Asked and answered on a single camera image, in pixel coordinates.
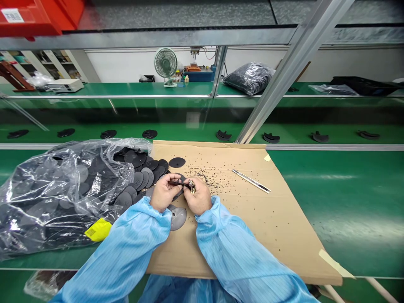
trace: white wall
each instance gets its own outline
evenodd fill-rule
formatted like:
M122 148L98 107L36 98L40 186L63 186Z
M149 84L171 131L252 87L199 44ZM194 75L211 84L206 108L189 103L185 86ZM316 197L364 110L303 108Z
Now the white wall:
M208 48L213 57L215 49ZM194 61L189 48L173 48L177 59L184 65ZM153 74L156 82L163 82L154 70L157 48L86 50L102 82L138 82L139 74ZM230 47L226 56L228 73L251 61L266 63L276 68L287 51L286 46ZM212 65L201 51L196 59L199 65ZM300 78L304 82L330 81L333 76L360 76L377 81L392 81L404 77L404 47L399 46L335 46L317 51L312 63Z

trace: label sticker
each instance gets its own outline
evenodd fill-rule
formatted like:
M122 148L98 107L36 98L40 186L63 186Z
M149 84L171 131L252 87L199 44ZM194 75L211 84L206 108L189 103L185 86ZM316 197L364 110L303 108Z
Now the label sticker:
M1 10L8 23L24 23L24 19L21 17L17 8L3 8Z
M112 224L105 221L104 218L99 219L84 233L94 242L103 241L109 234Z

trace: yellow label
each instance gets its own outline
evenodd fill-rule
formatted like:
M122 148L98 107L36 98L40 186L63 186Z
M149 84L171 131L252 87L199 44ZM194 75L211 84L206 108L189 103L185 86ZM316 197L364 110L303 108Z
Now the yellow label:
M105 221L104 218L101 218L97 222L95 222L89 229L87 229L84 234L94 242L100 242L108 236L111 227L111 223Z

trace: light blue sleeve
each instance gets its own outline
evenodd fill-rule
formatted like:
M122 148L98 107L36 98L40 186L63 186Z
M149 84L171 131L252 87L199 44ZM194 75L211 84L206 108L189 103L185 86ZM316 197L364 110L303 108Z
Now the light blue sleeve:
M152 252L170 234L171 212L144 197L116 220L108 237L51 302L125 302L146 272Z
M197 240L223 288L239 302L318 302L302 279L258 242L243 220L212 197L196 216Z

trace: white device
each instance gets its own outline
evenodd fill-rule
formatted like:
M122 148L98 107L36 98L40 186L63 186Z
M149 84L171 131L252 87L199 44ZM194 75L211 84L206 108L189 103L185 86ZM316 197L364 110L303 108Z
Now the white device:
M83 83L79 79L59 79L49 82L47 85L55 93L74 93L84 88Z

